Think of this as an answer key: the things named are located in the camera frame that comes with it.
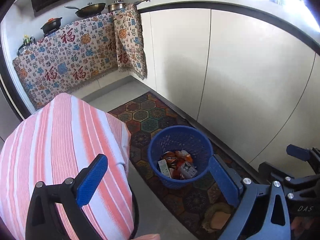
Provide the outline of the person's right hand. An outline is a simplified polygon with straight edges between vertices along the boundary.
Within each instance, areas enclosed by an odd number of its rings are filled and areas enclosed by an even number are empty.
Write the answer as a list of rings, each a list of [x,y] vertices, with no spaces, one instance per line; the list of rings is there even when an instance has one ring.
[[[300,236],[305,230],[309,230],[314,222],[312,217],[295,217],[291,222],[290,228],[295,237]]]

